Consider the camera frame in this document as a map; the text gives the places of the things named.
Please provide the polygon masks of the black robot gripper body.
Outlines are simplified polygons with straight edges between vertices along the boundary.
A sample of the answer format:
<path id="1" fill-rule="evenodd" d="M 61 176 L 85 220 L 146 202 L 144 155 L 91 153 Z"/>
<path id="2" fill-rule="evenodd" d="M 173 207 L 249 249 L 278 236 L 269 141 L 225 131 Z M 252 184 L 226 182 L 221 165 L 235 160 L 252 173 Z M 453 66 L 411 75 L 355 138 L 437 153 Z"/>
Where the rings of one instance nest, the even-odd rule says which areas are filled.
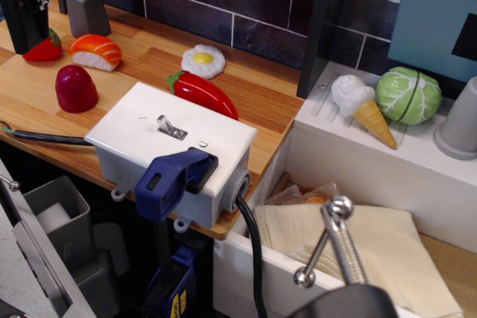
<path id="1" fill-rule="evenodd" d="M 1 0 L 1 9 L 17 54 L 26 54 L 49 36 L 49 0 Z"/>

